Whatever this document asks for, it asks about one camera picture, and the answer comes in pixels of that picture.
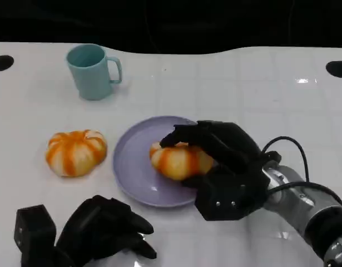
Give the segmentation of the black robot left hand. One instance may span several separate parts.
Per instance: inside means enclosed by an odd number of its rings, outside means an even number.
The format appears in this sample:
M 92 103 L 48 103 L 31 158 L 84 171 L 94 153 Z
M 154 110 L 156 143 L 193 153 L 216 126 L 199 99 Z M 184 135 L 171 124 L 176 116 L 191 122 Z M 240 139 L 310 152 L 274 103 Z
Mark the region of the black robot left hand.
M 100 195 L 85 200 L 66 222 L 54 247 L 56 266 L 85 266 L 131 250 L 155 259 L 157 252 L 143 239 L 153 226 L 130 206 Z

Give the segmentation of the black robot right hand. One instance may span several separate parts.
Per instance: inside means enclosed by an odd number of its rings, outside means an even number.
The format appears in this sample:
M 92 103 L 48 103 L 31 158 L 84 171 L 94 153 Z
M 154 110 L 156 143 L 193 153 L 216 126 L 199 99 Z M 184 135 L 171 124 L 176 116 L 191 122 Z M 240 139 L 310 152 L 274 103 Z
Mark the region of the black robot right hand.
M 217 162 L 209 174 L 222 174 L 251 187 L 266 188 L 269 184 L 269 179 L 260 174 L 264 159 L 260 148 L 233 122 L 201 120 L 196 124 L 178 124 L 161 140 L 160 146 L 174 147 L 180 142 L 200 147 Z

